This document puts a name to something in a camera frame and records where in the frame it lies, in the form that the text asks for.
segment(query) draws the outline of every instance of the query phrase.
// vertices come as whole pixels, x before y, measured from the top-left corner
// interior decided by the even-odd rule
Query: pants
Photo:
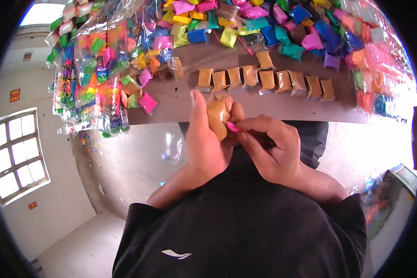
[[[300,160],[310,168],[317,169],[318,159],[326,149],[329,123],[323,121],[284,120],[287,125],[292,125],[298,130],[301,141]],[[182,134],[187,134],[189,122],[178,123]]]

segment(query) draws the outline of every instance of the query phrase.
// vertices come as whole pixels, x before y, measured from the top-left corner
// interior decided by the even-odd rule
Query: wall
[[[16,39],[0,72],[0,117],[37,107],[40,143],[51,179],[49,184],[3,208],[8,229],[29,261],[95,216],[68,137],[56,132],[63,122],[52,114],[52,98],[47,91],[54,70],[38,60],[43,55],[46,58],[49,51],[40,48],[46,35],[31,36],[33,39]],[[31,51],[32,47],[37,55],[28,64],[16,62],[16,51],[22,52],[23,48]],[[20,100],[10,103],[10,91],[16,88],[21,88]],[[33,201],[38,207],[30,211],[28,205]]]
[[[39,256],[43,273],[53,278],[108,278],[125,221],[104,211]]]

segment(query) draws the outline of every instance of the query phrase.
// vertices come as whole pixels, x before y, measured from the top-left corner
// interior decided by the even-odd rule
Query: concrete floor
[[[182,137],[178,163],[162,159],[167,132]],[[89,135],[85,146],[80,135],[72,138],[73,153],[97,213],[108,209],[126,219],[131,203],[146,202],[160,182],[167,181],[187,162],[177,123],[132,125],[127,134],[107,139],[96,131],[85,133]],[[412,169],[411,121],[373,125],[330,122],[326,151],[319,162],[318,170],[333,176],[349,193],[361,192],[371,173],[382,173],[399,163]]]

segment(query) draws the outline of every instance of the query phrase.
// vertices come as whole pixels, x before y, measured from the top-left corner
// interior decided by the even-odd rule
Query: hand
[[[296,187],[301,175],[300,136],[297,129],[265,115],[240,121],[237,126],[242,130],[267,133],[276,144],[276,147],[265,151],[249,132],[238,135],[239,142],[260,175],[266,181]]]
[[[189,170],[200,177],[200,184],[205,184],[215,176],[221,174],[230,163],[233,147],[239,142],[234,135],[228,136],[219,142],[216,134],[210,130],[207,118],[207,105],[199,90],[191,90],[192,111],[190,114],[190,126],[186,135],[189,155]],[[224,96],[222,93],[214,93],[208,101],[214,101]],[[225,94],[227,110],[230,112],[232,123],[245,119],[242,106],[233,103],[231,96]]]

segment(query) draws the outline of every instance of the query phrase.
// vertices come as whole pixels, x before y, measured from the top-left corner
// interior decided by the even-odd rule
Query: red paper sign
[[[37,202],[36,201],[30,203],[29,206],[28,206],[29,210],[33,210],[35,207],[37,207]]]
[[[15,102],[20,100],[20,88],[12,90],[9,102]]]

